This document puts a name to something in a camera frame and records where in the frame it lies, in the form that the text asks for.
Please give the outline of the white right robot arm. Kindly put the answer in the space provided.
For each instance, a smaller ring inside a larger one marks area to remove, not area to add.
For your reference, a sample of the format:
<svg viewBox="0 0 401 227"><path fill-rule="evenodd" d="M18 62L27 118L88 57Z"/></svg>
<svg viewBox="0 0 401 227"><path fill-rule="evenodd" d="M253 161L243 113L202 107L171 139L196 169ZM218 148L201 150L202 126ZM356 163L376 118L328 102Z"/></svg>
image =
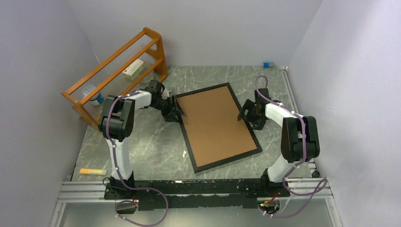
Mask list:
<svg viewBox="0 0 401 227"><path fill-rule="evenodd" d="M317 121L313 116L303 116L288 110L282 103L270 100L267 88L254 91L254 101L247 99L238 120L250 123L253 130L262 130L271 120L281 127L281 155L263 174L267 179L260 183L265 196L272 196L279 188L278 182L290 172L320 154Z"/></svg>

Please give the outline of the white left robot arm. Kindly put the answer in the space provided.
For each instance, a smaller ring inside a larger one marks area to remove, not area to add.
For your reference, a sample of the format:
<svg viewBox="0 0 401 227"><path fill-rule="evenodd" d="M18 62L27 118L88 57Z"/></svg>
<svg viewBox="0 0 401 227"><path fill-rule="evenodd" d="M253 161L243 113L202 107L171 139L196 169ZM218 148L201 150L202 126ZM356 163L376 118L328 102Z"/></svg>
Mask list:
<svg viewBox="0 0 401 227"><path fill-rule="evenodd" d="M135 111L147 108L160 111L166 122L178 122L179 117L185 115L176 95L161 82L152 80L144 89L122 96L107 96L98 121L98 129L106 138L112 158L110 185L124 199L131 198L135 192L134 172L124 141L133 131Z"/></svg>

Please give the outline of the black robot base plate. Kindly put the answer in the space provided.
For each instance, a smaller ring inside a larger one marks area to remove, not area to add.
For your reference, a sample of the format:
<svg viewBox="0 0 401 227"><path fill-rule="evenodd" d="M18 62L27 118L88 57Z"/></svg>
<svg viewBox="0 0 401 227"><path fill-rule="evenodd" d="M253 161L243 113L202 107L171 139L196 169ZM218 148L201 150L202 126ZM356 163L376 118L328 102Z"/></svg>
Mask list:
<svg viewBox="0 0 401 227"><path fill-rule="evenodd" d="M289 197L282 183L265 178L214 180L153 180L135 182L135 190L118 189L105 184L107 201L131 200L140 211L155 209L242 207L256 208L257 203Z"/></svg>

